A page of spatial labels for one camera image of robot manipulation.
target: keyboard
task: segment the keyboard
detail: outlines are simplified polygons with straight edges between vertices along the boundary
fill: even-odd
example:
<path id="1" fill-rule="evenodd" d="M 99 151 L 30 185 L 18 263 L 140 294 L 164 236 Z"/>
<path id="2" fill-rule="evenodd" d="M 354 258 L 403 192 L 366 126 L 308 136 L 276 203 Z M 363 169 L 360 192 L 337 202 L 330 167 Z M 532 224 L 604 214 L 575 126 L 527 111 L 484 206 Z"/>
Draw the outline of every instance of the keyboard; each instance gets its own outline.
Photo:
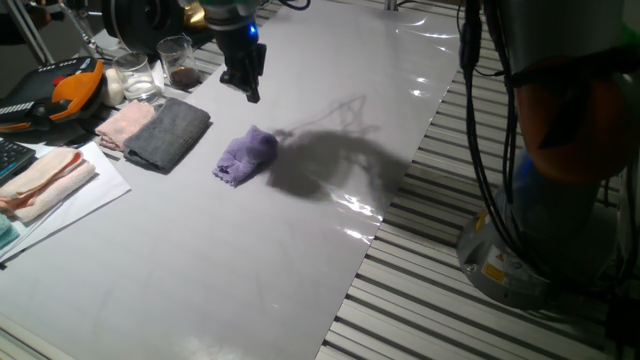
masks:
<path id="1" fill-rule="evenodd" d="M 0 139 L 0 186 L 31 166 L 35 160 L 35 150 Z"/>

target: crumpled purple towel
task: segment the crumpled purple towel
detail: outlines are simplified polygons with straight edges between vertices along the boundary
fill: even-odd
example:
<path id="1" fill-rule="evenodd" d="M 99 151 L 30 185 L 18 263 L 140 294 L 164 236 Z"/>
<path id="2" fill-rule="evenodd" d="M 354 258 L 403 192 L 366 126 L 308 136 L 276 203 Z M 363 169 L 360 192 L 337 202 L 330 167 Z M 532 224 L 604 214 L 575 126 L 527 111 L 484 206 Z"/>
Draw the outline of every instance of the crumpled purple towel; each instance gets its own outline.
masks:
<path id="1" fill-rule="evenodd" d="M 231 140 L 220 157 L 213 175 L 227 184 L 240 185 L 261 163 L 275 159 L 278 140 L 272 134 L 251 126 L 244 137 Z"/>

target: folded gray cloth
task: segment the folded gray cloth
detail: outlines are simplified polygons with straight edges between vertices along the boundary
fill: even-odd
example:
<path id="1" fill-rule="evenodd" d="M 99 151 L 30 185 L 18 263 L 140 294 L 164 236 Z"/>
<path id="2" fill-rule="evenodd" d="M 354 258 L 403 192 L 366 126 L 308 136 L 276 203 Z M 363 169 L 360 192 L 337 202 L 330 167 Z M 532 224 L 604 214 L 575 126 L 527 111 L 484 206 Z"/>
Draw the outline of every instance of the folded gray cloth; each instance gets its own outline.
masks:
<path id="1" fill-rule="evenodd" d="M 209 119 L 206 111 L 170 98 L 153 120 L 124 141 L 124 157 L 169 173 L 207 130 Z"/>

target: peach towel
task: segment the peach towel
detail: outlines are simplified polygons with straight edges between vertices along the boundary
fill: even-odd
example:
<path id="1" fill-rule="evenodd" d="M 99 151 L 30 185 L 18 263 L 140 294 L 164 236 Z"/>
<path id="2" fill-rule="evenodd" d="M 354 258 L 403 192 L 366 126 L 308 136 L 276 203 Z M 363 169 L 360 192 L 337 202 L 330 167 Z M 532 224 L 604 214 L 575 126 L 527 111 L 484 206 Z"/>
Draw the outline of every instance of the peach towel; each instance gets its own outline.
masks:
<path id="1" fill-rule="evenodd" d="M 116 151 L 124 151 L 124 141 L 140 130 L 156 115 L 153 106 L 132 101 L 120 112 L 98 126 L 96 133 L 100 135 L 100 145 Z"/>
<path id="2" fill-rule="evenodd" d="M 82 186 L 95 167 L 76 149 L 58 148 L 0 188 L 0 211 L 23 222 L 35 219 Z"/>

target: glass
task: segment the glass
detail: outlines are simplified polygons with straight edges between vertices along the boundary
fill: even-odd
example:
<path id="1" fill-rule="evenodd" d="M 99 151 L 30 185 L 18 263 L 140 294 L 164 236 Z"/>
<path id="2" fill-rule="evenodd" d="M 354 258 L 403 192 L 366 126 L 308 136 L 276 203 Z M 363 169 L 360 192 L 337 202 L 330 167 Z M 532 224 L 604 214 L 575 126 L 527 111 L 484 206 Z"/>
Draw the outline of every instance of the glass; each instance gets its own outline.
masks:
<path id="1" fill-rule="evenodd" d="M 124 87 L 124 96 L 128 100 L 146 102 L 155 101 L 160 96 L 160 89 L 153 81 L 147 55 L 134 51 L 120 55 L 113 60 L 113 68 Z"/>
<path id="2" fill-rule="evenodd" d="M 200 83 L 200 74 L 196 69 L 191 39 L 184 35 L 172 36 L 162 40 L 157 48 L 162 59 L 164 73 L 171 85 L 180 88 L 192 88 Z"/>

